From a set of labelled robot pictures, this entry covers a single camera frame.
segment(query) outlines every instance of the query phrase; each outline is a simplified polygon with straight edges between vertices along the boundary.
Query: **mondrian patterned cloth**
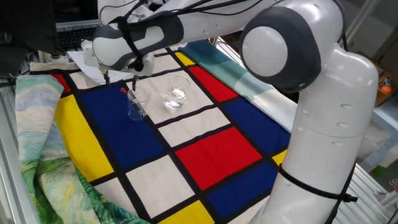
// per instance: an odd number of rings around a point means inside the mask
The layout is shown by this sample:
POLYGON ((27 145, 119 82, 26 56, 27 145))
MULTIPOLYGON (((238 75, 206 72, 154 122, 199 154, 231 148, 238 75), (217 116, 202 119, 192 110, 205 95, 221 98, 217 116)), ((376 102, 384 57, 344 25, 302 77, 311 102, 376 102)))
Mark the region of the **mondrian patterned cloth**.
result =
MULTIPOLYGON (((219 56, 206 60, 216 68, 219 56)), ((289 143, 289 133, 248 94, 199 61, 177 48, 156 51, 155 73, 137 82, 151 93, 141 121, 129 119, 120 92, 131 80, 105 86, 74 63, 31 66, 65 88, 55 119, 76 167, 109 201, 150 223, 247 223, 270 194, 289 143), (190 81, 178 110, 164 104, 173 75, 190 81)))

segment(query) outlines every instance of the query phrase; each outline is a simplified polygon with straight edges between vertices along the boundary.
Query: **white paper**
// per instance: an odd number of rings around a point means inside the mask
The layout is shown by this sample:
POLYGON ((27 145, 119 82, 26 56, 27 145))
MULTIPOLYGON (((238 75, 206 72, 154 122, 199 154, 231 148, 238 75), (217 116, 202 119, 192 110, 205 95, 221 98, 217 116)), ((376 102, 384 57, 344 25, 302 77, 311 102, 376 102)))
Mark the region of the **white paper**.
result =
MULTIPOLYGON (((105 79, 99 68, 87 66, 83 60, 83 52, 68 52, 68 55, 72 58, 72 60, 79 66, 79 68, 84 72, 88 77, 99 84, 105 84, 105 79)), ((109 70, 108 72, 110 82, 116 82, 122 80, 130 73, 126 72, 118 72, 109 70)))

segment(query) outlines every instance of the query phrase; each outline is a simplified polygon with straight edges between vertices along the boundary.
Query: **fabric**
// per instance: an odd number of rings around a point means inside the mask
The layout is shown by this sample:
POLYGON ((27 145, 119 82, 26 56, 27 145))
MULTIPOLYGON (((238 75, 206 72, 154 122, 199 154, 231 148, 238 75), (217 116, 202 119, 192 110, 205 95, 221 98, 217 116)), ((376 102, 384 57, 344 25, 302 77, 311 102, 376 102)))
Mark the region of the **fabric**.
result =
POLYGON ((49 75, 17 79, 20 167, 41 223, 147 223, 108 202, 75 168, 54 120, 63 90, 49 75))
POLYGON ((286 131, 292 131, 297 104, 263 83, 205 40, 179 48, 192 61, 245 97, 286 131))
MULTIPOLYGON (((120 92, 131 87, 130 78, 93 85, 89 74, 59 65, 57 73, 71 89, 55 112, 67 152, 94 186, 90 192, 149 223, 247 222, 271 192, 289 134, 259 109, 263 105, 254 105, 257 96, 247 101, 177 49, 156 51, 161 66, 137 82, 150 91, 148 116, 141 121, 129 119, 120 92), (164 99, 174 75, 190 82, 177 110, 164 99)), ((217 52, 206 60, 216 65, 217 52)), ((235 63, 227 64, 222 77, 233 77, 235 63)), ((54 73, 53 65, 40 67, 32 73, 54 73)))

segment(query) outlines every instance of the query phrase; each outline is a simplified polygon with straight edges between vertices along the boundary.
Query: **clear glass cup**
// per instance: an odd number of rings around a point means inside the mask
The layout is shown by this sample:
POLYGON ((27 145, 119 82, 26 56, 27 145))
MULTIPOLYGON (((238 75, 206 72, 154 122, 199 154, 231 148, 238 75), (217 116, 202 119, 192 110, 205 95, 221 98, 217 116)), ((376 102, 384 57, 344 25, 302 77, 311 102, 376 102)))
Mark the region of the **clear glass cup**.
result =
POLYGON ((147 116, 146 108, 150 98, 149 90, 136 87, 135 91, 129 90, 127 103, 127 114, 134 121, 139 121, 147 116))
POLYGON ((181 108, 187 99, 189 86, 190 83, 185 77, 179 75, 170 77, 165 97, 166 106, 172 109, 181 108))

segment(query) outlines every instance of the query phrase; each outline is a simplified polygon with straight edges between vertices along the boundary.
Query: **blue square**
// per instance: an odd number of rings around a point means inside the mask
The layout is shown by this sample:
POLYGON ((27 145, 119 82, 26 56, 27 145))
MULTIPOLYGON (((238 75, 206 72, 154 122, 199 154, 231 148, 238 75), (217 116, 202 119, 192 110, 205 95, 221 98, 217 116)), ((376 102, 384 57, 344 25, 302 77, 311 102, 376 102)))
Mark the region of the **blue square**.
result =
POLYGON ((245 99, 227 103, 224 108, 266 153, 272 153, 289 143, 290 134, 245 99))
POLYGON ((82 93, 81 98, 121 167, 126 168, 164 152, 164 148, 144 120, 129 118, 128 98, 120 88, 116 85, 82 93))
POLYGON ((207 199, 220 217, 225 218, 269 190, 274 185, 276 175, 277 171, 268 162, 263 163, 210 193, 207 199))

